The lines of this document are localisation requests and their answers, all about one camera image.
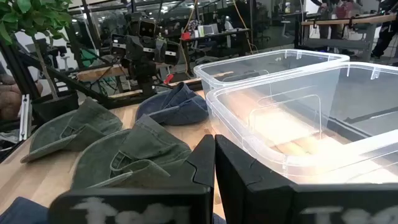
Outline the black plant pot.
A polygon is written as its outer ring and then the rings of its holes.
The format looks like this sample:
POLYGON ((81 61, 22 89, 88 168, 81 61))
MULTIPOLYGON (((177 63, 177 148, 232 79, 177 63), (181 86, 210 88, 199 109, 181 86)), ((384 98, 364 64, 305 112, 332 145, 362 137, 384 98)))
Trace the black plant pot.
POLYGON ((61 91, 57 95, 57 100, 54 100, 53 96, 49 94, 32 102, 34 112, 43 123, 78 109, 78 94, 75 90, 61 91))

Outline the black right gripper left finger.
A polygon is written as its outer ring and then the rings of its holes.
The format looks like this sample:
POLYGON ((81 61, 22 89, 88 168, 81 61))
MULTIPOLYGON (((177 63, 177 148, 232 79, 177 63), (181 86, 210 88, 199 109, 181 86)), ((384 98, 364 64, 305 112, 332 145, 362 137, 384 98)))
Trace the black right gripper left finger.
POLYGON ((154 187, 71 190, 49 224, 213 224, 215 140, 204 136, 176 174, 154 187))

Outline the green denim cap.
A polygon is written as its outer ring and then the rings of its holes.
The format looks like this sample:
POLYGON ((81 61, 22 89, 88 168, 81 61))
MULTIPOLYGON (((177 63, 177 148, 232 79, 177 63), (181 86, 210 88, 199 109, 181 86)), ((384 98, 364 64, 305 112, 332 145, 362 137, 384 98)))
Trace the green denim cap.
POLYGON ((191 153, 189 145, 144 115, 131 129, 105 136, 82 152, 71 189, 154 187, 191 153))
POLYGON ((122 121, 104 106, 86 98, 78 109, 43 124, 33 135, 29 153, 21 163, 35 161, 57 151, 83 151, 95 141, 118 132, 122 121))

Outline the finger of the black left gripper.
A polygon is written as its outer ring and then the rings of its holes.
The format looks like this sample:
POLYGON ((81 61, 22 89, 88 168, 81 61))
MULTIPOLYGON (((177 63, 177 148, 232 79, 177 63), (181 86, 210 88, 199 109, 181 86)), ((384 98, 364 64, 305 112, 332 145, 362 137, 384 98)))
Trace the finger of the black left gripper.
POLYGON ((142 62, 145 58, 144 46, 137 36, 126 36, 125 58, 132 62, 142 62))
POLYGON ((165 40, 157 39, 154 49, 154 61, 159 63, 165 62, 165 52, 167 50, 167 42, 165 40))

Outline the silver aluminium bar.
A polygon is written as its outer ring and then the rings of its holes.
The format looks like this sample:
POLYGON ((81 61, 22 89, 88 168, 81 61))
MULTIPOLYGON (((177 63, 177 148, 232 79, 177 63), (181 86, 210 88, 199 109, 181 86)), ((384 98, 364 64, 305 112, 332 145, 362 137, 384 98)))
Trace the silver aluminium bar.
POLYGON ((21 101, 21 114, 20 114, 20 127, 19 127, 19 140, 25 141, 31 135, 32 126, 32 105, 30 95, 22 95, 21 101))

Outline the green leafy plant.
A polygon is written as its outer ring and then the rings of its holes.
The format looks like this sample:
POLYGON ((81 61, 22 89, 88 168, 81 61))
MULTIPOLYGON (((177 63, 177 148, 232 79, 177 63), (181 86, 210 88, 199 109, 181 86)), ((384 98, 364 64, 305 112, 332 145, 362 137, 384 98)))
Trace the green leafy plant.
POLYGON ((16 44, 16 33, 28 35, 34 44, 39 70, 49 83, 53 101, 59 100, 55 84, 53 83, 47 65, 42 55, 38 33, 49 38, 50 44, 54 40, 67 40, 62 32, 72 21, 68 13, 72 0, 0 0, 0 41, 6 45, 16 44))

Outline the person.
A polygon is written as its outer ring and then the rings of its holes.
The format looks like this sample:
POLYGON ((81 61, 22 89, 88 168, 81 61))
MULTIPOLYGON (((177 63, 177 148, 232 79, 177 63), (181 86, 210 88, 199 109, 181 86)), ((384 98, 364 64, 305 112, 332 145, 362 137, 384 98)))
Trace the person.
POLYGON ((379 9, 385 14, 396 13, 394 21, 383 22, 379 31, 377 44, 371 53, 371 58, 380 58, 389 46, 393 36, 398 33, 398 0, 381 0, 379 9))
MULTIPOLYGON (((337 19, 351 17, 352 0, 311 0, 311 2, 318 6, 321 20, 331 20, 332 15, 335 15, 337 19)), ((342 39, 343 36, 342 24, 319 25, 319 30, 321 39, 327 39, 328 36, 331 39, 342 39)))

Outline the clear plastic bin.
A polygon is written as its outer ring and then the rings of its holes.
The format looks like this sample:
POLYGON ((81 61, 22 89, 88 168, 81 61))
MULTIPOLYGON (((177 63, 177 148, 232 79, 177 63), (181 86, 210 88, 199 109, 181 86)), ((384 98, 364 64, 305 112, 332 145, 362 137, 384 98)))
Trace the clear plastic bin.
POLYGON ((206 101, 218 134, 295 183, 398 183, 397 67, 333 63, 206 101))
POLYGON ((197 65, 193 72, 201 79, 203 91, 208 93, 255 78, 275 78, 348 61, 350 57, 342 54, 282 49, 197 65))

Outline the wooden workbench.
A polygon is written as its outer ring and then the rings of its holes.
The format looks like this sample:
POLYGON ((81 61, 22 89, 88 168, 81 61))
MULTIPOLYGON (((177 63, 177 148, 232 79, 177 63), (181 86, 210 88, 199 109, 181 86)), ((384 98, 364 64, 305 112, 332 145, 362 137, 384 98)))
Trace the wooden workbench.
POLYGON ((347 19, 330 19, 330 20, 309 20, 302 22, 303 39, 302 43, 308 47, 333 47, 337 49, 351 49, 362 51, 359 61, 368 62, 371 59, 371 51, 373 49, 374 36, 376 28, 383 22, 395 21, 397 13, 390 14, 369 14, 365 16, 352 17, 347 19), (342 25, 345 28, 363 27, 364 37, 359 40, 346 39, 315 39, 310 37, 310 27, 315 29, 325 25, 342 25))

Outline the person's hand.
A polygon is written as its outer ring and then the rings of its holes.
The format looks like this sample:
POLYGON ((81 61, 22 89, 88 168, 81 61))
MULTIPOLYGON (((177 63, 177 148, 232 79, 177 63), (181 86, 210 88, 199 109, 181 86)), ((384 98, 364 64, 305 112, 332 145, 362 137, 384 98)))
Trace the person's hand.
POLYGON ((0 120, 18 118, 22 93, 15 79, 7 73, 0 73, 0 120))

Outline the black aluminium frame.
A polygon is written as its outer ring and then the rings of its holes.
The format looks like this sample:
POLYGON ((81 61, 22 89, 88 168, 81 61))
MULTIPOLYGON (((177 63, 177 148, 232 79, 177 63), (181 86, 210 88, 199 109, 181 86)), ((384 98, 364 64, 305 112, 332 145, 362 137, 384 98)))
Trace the black aluminium frame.
MULTIPOLYGON (((42 71, 41 63, 37 57, 31 56, 30 53, 24 53, 22 50, 17 50, 17 47, 15 45, 6 45, 6 43, 3 40, 0 40, 0 50, 3 52, 4 49, 9 51, 5 53, 8 65, 11 65, 12 63, 19 63, 19 67, 21 70, 24 67, 33 66, 39 69, 40 72, 42 71)), ((68 72, 59 72, 55 68, 48 66, 45 67, 47 69, 51 82, 53 82, 54 79, 64 82, 70 90, 79 91, 83 93, 85 96, 95 99, 96 101, 98 101, 99 104, 102 104, 107 109, 120 108, 123 106, 142 103, 144 100, 150 98, 151 96, 154 96, 154 94, 145 95, 139 90, 125 92, 121 96, 116 96, 116 95, 105 96, 101 93, 97 93, 87 88, 78 80, 72 79, 67 76, 69 73, 74 73, 74 72, 77 73, 86 72, 86 71, 93 72, 94 69, 96 69, 95 67, 83 68, 82 71, 70 70, 68 72)))

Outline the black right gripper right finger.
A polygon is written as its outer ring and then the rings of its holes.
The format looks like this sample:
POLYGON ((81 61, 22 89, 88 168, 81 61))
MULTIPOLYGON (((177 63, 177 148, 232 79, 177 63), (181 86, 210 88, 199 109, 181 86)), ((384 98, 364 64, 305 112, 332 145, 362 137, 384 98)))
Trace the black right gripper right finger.
POLYGON ((215 153, 227 224, 398 224, 398 184, 296 184, 219 134, 215 153))

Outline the wooden background table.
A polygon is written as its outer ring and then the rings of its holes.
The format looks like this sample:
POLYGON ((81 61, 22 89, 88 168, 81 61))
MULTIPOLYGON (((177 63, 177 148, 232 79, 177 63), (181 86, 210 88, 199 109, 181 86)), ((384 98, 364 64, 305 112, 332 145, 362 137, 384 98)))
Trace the wooden background table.
POLYGON ((124 68, 121 64, 115 64, 112 66, 105 66, 101 68, 88 67, 88 70, 78 72, 76 74, 77 80, 82 82, 96 81, 100 78, 127 76, 130 79, 136 80, 134 76, 129 73, 127 68, 124 68))

